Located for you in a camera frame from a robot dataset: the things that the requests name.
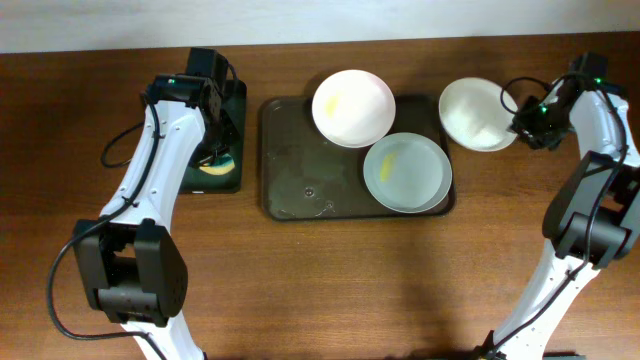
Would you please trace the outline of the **white plate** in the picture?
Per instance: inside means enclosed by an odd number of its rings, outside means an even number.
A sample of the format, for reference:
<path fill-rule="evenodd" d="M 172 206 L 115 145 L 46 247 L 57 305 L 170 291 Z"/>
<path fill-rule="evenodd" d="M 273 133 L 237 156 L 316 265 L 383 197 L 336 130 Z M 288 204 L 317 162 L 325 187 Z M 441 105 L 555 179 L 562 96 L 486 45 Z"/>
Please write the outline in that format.
<path fill-rule="evenodd" d="M 438 110 L 442 127 L 459 145 L 478 152 L 495 152 L 510 146 L 517 135 L 510 130 L 516 108 L 502 88 L 486 79 L 467 77 L 442 91 Z"/>

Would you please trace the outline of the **green and yellow sponge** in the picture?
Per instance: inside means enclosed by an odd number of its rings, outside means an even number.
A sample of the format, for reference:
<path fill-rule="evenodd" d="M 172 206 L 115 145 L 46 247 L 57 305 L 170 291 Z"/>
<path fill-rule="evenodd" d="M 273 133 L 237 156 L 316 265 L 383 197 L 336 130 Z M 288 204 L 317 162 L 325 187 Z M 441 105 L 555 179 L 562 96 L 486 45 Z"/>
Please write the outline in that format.
<path fill-rule="evenodd" d="M 235 161 L 230 154 L 224 154 L 203 164 L 199 170 L 211 176 L 223 176 L 235 169 Z"/>

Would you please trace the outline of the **light blue plate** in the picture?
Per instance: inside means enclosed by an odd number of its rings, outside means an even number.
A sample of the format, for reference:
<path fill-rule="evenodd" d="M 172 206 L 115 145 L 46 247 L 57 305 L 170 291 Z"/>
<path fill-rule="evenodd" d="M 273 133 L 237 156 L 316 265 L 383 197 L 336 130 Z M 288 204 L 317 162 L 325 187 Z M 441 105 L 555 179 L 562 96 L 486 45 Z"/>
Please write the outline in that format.
<path fill-rule="evenodd" d="M 388 135 L 367 152 L 363 177 L 373 198 L 404 214 L 435 208 L 448 195 L 453 170 L 444 150 L 415 133 Z"/>

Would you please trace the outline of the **pink plate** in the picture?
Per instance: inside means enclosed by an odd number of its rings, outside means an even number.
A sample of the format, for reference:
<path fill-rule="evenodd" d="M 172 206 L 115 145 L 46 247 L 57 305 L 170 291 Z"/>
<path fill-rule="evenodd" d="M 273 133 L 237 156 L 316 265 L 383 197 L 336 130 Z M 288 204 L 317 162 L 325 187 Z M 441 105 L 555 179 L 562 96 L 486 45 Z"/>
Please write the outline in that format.
<path fill-rule="evenodd" d="M 389 86 L 364 70 L 330 75 L 312 98 L 312 119 L 330 142 L 363 148 L 382 139 L 396 117 L 396 101 Z"/>

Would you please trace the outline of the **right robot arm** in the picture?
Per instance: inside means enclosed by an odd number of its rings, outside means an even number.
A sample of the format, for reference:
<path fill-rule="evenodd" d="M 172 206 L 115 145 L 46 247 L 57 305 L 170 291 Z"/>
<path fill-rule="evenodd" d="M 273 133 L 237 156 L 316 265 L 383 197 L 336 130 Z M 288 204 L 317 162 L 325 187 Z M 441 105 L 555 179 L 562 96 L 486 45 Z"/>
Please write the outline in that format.
<path fill-rule="evenodd" d="M 606 57 L 586 52 L 513 111 L 510 129 L 530 148 L 578 139 L 581 160 L 546 210 L 541 259 L 516 308 L 474 351 L 477 359 L 541 359 L 573 301 L 639 237 L 639 151 L 628 96 L 607 81 Z"/>

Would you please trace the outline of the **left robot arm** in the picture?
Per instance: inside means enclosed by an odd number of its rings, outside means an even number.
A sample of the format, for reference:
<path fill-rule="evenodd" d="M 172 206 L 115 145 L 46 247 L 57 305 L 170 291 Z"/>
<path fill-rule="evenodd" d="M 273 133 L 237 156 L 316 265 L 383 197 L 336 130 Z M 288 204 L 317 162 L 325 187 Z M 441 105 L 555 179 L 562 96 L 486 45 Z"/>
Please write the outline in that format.
<path fill-rule="evenodd" d="M 76 223 L 72 250 L 89 306 L 121 326 L 148 359 L 203 359 L 182 307 L 188 270 L 171 237 L 189 168 L 233 169 L 240 131 L 223 105 L 246 88 L 214 49 L 193 48 L 182 74 L 159 75 L 142 95 L 143 131 L 125 176 L 96 220 Z"/>

